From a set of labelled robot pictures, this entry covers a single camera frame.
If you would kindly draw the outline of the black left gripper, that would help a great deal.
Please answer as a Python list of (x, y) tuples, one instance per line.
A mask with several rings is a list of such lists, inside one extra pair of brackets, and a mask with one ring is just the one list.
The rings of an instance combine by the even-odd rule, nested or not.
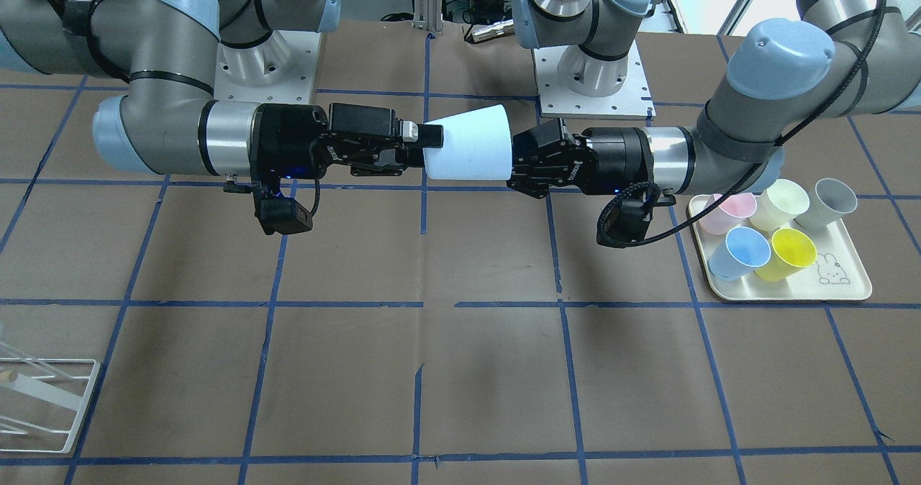
[[(563, 147), (561, 166), (525, 165)], [(590, 127), (570, 133), (553, 119), (511, 137), (514, 164), (507, 187), (544, 199), (551, 186), (575, 186), (585, 194), (618, 194), (635, 183), (653, 182), (648, 136), (634, 127)]]

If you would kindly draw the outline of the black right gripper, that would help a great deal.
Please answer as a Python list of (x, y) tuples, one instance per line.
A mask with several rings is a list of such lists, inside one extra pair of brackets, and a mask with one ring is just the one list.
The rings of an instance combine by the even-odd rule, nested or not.
[(443, 148), (444, 128), (397, 119), (394, 110), (355, 104), (262, 104), (254, 114), (251, 178), (322, 179), (330, 165), (356, 177), (424, 169), (421, 148)]

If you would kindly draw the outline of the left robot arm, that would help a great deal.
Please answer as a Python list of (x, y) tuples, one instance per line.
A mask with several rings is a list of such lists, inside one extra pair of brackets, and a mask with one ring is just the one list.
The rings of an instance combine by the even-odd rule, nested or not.
[[(513, 0), (517, 40), (565, 48), (557, 72), (586, 97), (615, 93), (651, 0)], [(797, 0), (800, 20), (750, 30), (693, 127), (561, 123), (515, 135), (509, 187), (542, 199), (550, 187), (626, 194), (648, 183), (675, 194), (759, 192), (779, 176), (786, 135), (820, 117), (919, 104), (919, 35), (895, 0)]]

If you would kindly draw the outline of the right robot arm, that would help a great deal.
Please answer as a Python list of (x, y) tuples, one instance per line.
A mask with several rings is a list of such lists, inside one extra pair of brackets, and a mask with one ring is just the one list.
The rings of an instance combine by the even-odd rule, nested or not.
[(228, 58), (284, 30), (331, 32), (338, 0), (2, 0), (2, 68), (108, 76), (128, 92), (96, 111), (96, 150), (123, 171), (319, 179), (400, 176), (441, 148), (442, 127), (384, 108), (220, 99)]

